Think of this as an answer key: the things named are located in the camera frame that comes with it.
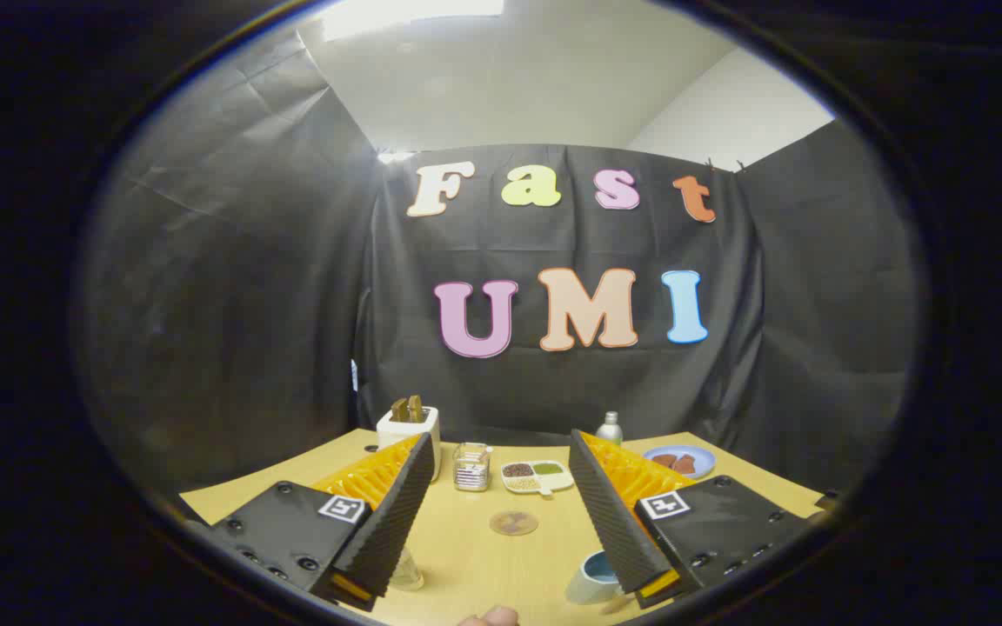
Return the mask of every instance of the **table surface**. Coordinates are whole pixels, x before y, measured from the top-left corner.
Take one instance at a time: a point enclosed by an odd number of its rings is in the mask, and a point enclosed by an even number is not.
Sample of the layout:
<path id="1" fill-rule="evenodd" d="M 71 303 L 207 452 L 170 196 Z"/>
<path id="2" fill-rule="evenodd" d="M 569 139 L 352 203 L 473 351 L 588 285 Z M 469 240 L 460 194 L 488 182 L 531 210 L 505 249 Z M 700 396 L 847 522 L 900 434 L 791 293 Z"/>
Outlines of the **table surface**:
<path id="1" fill-rule="evenodd" d="M 330 473 L 360 460 L 366 445 L 378 443 L 378 433 L 349 432 L 313 451 L 274 467 L 221 485 L 181 494 L 184 502 L 207 524 L 217 523 L 279 480 L 311 485 Z M 707 477 L 730 476 L 793 514 L 808 517 L 822 494 L 728 455 L 690 433 L 625 441 L 623 447 L 646 452 L 657 445 L 696 445 L 715 456 Z M 640 610 L 636 602 L 601 615 L 602 605 L 568 603 L 564 591 L 577 566 L 601 550 L 576 487 L 558 491 L 551 498 L 517 495 L 502 484 L 500 468 L 512 461 L 556 460 L 567 465 L 567 447 L 508 447 L 494 445 L 488 491 L 454 488 L 451 458 L 454 444 L 443 443 L 440 476 L 431 485 L 413 524 L 407 548 L 425 576 L 421 590 L 390 588 L 369 614 L 393 626 L 454 626 L 470 614 L 481 614 L 493 605 L 511 606 L 522 626 L 597 626 L 619 623 L 664 606 Z M 506 537 L 489 528 L 501 511 L 529 512 L 539 528 L 529 535 Z"/>

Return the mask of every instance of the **blue cup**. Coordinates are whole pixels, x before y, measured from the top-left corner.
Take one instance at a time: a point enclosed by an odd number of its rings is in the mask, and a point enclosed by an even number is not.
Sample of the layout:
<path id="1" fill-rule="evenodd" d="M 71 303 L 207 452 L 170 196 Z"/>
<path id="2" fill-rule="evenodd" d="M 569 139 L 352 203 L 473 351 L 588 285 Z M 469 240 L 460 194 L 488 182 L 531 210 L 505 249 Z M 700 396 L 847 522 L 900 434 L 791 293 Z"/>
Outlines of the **blue cup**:
<path id="1" fill-rule="evenodd" d="M 582 560 L 567 586 L 567 602 L 603 603 L 623 593 L 605 551 L 600 550 Z"/>

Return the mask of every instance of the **black backdrop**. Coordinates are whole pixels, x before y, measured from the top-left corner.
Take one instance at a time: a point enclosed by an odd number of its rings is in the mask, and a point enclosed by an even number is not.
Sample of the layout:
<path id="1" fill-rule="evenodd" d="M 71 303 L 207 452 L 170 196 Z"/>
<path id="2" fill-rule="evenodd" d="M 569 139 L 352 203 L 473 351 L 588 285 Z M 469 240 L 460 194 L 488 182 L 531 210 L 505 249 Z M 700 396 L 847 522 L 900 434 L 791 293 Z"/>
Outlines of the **black backdrop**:
<path id="1" fill-rule="evenodd" d="M 406 216 L 417 167 L 469 160 L 442 214 Z M 554 206 L 510 206 L 501 189 L 509 170 L 539 163 L 556 171 Z M 632 209 L 597 205 L 600 169 L 635 177 Z M 685 213 L 671 182 L 694 175 L 708 187 L 712 222 Z M 398 397 L 421 393 L 440 409 L 443 435 L 498 445 L 565 445 L 572 428 L 593 432 L 605 412 L 620 413 L 628 438 L 691 431 L 723 443 L 739 431 L 741 396 L 760 344 L 761 255 L 734 176 L 678 159 L 628 150 L 496 146 L 435 151 L 386 168 L 370 229 L 366 289 L 357 337 L 363 424 L 373 427 Z M 595 293 L 602 273 L 631 269 L 629 348 L 546 353 L 548 292 L 537 281 L 549 266 L 572 268 Z M 692 269 L 708 337 L 675 345 L 667 270 Z M 489 360 L 450 352 L 440 337 L 440 282 L 473 285 L 472 336 L 490 333 L 486 280 L 515 280 L 512 342 Z"/>
<path id="2" fill-rule="evenodd" d="M 445 213 L 406 216 L 417 168 L 470 160 Z M 539 163 L 556 206 L 510 206 L 505 175 Z M 603 209 L 593 174 L 636 177 Z M 381 163 L 289 29 L 201 75 L 111 170 L 82 310 L 95 425 L 132 475 L 179 491 L 280 463 L 421 393 L 443 436 L 563 445 L 609 410 L 625 436 L 688 431 L 797 483 L 847 489 L 883 443 L 914 352 L 906 209 L 858 135 L 832 122 L 728 173 L 635 151 L 493 146 Z M 712 222 L 671 182 L 708 187 Z M 636 272 L 636 346 L 545 353 L 537 273 Z M 665 270 L 701 275 L 708 337 L 667 341 Z M 490 360 L 443 346 L 443 281 L 516 280 L 513 337 Z M 350 359 L 359 362 L 358 398 Z"/>
<path id="3" fill-rule="evenodd" d="M 930 293 L 912 207 L 842 122 L 736 180 L 764 250 L 764 328 L 729 449 L 817 491 L 847 491 L 890 438 L 924 339 Z"/>

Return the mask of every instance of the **white wall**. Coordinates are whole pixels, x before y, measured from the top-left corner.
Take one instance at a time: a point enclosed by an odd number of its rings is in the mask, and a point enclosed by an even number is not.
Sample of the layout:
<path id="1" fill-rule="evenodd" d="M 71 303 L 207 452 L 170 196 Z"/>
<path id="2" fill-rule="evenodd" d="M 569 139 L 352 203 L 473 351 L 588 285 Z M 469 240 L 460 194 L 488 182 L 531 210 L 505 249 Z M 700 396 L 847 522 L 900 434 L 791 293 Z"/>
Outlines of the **white wall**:
<path id="1" fill-rule="evenodd" d="M 810 135 L 830 111 L 787 76 L 735 49 L 643 127 L 628 148 L 735 171 Z"/>

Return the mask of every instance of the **ceiling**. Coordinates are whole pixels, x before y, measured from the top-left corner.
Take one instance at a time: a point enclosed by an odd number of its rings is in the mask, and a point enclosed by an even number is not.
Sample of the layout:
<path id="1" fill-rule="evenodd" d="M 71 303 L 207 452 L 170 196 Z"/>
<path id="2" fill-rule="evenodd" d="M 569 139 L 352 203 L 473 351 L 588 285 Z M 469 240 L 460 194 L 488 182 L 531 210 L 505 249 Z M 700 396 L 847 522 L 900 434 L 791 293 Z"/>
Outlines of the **ceiling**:
<path id="1" fill-rule="evenodd" d="M 501 16 L 437 17 L 330 43 L 318 17 L 298 29 L 379 150 L 622 148 L 734 48 L 643 0 L 505 0 Z"/>

